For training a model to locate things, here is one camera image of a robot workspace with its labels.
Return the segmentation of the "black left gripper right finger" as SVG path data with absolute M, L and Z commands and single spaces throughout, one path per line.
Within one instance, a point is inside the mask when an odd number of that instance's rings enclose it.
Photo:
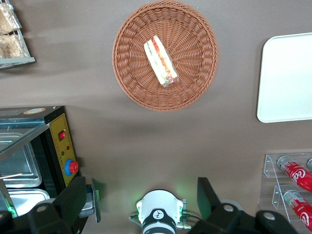
M 255 217 L 235 205 L 222 203 L 206 177 L 197 180 L 197 204 L 202 216 L 190 234 L 296 234 L 287 219 L 274 211 L 261 210 Z

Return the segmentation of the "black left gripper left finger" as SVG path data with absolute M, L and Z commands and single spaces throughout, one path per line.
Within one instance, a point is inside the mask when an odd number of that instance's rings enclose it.
M 0 213 L 2 234 L 73 234 L 73 226 L 86 203 L 86 179 L 79 176 L 55 198 L 37 203 L 28 213 L 13 218 Z

